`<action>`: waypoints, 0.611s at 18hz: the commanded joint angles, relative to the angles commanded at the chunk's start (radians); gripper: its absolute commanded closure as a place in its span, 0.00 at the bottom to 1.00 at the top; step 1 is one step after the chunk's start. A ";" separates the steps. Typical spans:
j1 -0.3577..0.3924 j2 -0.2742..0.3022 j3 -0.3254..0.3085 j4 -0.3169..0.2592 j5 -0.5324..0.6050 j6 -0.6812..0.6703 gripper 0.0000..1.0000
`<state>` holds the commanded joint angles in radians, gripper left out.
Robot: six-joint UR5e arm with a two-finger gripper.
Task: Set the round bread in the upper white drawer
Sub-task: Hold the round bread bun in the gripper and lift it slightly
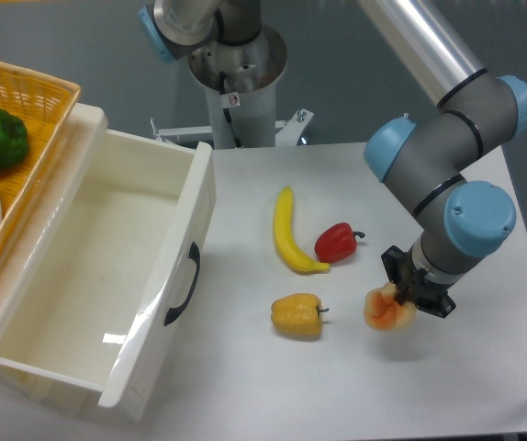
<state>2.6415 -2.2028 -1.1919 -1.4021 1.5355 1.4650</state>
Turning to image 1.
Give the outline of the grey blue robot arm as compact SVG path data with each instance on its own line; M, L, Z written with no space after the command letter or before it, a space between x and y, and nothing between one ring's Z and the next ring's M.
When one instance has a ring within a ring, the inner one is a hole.
M399 305L443 318L448 291L512 232L516 209L488 182L468 182L472 163L527 130L527 84L492 76L428 1L363 1L362 10L438 108L419 126L405 117L377 130L364 160L421 226L408 251L382 262ZM203 86L217 148L270 147L275 85L286 45L257 1L153 1L138 17L165 62L187 58Z

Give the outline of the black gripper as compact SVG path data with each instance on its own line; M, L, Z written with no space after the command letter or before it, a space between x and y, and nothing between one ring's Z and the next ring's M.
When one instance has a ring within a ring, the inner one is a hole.
M455 302L448 295L445 285L431 282L428 271L416 266L413 260L416 246L408 252L395 245L381 254L388 280L397 287L400 304L413 303L419 311L438 318L446 318L455 309Z

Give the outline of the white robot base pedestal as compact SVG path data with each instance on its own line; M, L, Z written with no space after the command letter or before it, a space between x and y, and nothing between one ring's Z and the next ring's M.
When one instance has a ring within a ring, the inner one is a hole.
M215 41L191 53L189 68L205 92L213 130L222 118L232 122L243 143L258 147L253 136L274 142L276 85L287 65L286 44L263 25L258 36L242 46Z

